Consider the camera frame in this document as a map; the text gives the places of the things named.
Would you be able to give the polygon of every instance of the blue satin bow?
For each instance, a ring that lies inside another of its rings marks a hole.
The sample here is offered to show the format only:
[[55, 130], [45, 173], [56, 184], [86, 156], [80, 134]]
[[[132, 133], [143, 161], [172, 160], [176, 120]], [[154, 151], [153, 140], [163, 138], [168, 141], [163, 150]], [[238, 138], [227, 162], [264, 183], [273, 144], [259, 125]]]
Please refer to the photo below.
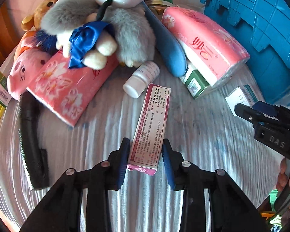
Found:
[[85, 54], [94, 47], [98, 37], [104, 29], [114, 36], [112, 25], [103, 21], [86, 23], [72, 32], [70, 36], [71, 59], [69, 68], [85, 67], [82, 63], [83, 58]]

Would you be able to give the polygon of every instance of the white plastic bottle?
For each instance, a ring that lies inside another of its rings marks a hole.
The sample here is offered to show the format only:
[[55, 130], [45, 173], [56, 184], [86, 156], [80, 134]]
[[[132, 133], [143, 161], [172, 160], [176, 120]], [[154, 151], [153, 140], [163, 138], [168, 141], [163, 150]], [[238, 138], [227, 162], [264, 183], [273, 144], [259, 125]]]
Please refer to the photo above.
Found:
[[124, 91], [132, 98], [137, 99], [142, 92], [160, 74], [160, 69], [152, 61], [143, 63], [123, 85]]

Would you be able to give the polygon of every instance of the pink tissue package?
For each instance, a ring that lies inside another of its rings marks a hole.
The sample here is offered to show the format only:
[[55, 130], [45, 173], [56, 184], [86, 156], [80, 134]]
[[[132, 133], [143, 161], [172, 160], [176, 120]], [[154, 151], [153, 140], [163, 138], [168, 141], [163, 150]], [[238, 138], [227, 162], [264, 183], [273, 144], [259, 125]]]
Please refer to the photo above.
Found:
[[58, 51], [32, 79], [27, 90], [62, 121], [75, 126], [87, 105], [118, 66], [115, 55], [102, 70], [68, 69], [69, 58]]
[[213, 86], [230, 76], [250, 55], [224, 28], [206, 15], [179, 7], [166, 8], [162, 23], [177, 38], [187, 58]]

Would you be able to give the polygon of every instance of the human hand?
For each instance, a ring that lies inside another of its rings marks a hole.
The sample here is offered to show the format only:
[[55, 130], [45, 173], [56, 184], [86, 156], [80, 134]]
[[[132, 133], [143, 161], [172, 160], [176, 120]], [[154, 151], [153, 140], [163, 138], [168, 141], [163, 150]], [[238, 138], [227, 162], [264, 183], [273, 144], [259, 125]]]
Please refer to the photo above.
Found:
[[[285, 174], [286, 169], [287, 169], [287, 159], [284, 158], [280, 164], [280, 173], [278, 175], [276, 184], [276, 188], [279, 192], [281, 192], [288, 183], [288, 176]], [[290, 205], [288, 207], [288, 211], [285, 214], [283, 214], [281, 220], [282, 224], [285, 225], [289, 218], [290, 218]]]

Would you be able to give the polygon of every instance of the blue plastic crate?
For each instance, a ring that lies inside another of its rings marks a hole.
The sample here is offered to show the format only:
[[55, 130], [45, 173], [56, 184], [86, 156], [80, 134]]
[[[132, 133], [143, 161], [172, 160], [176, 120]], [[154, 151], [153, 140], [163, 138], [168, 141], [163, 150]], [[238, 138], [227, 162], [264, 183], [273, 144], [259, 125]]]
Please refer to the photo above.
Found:
[[290, 105], [290, 9], [284, 0], [201, 0], [205, 14], [249, 52], [248, 67], [270, 104]]

